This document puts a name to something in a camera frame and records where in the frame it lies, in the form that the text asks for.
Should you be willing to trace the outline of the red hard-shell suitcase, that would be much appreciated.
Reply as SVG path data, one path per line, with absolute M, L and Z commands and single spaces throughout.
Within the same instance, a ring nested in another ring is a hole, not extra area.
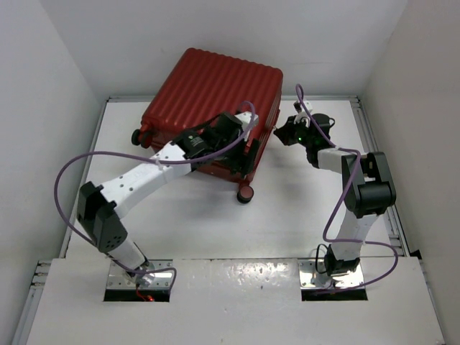
M 251 111 L 258 115 L 259 123 L 249 134 L 247 148 L 253 139 L 260 141 L 258 166 L 280 113 L 282 81 L 279 68 L 190 47 L 143 113 L 131 142 L 158 150 L 183 130 L 220 113 Z M 250 183 L 257 166 L 248 176 L 232 175 L 230 169 L 217 162 L 199 171 L 237 183 L 237 200 L 248 203 L 254 196 Z

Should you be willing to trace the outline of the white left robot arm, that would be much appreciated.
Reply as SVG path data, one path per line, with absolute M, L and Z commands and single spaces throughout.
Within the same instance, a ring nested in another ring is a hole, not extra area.
M 136 285 L 150 284 L 158 268 L 131 240 L 121 220 L 162 186 L 204 165 L 221 162 L 232 173 L 247 175 L 255 156 L 245 151 L 258 116 L 220 113 L 187 128 L 147 162 L 100 185 L 85 183 L 79 191 L 77 220 L 101 253 L 118 264 Z

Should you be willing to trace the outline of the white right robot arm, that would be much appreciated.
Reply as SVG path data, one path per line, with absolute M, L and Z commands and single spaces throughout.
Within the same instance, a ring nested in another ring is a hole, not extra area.
M 328 277 L 356 270 L 369 230 L 397 198 L 384 152 L 363 155 L 334 145 L 329 135 L 334 124 L 335 120 L 325 114 L 308 118 L 301 113 L 288 117 L 274 130 L 283 145 L 302 145 L 313 167 L 341 176 L 343 191 L 323 231 L 328 246 L 320 273 Z

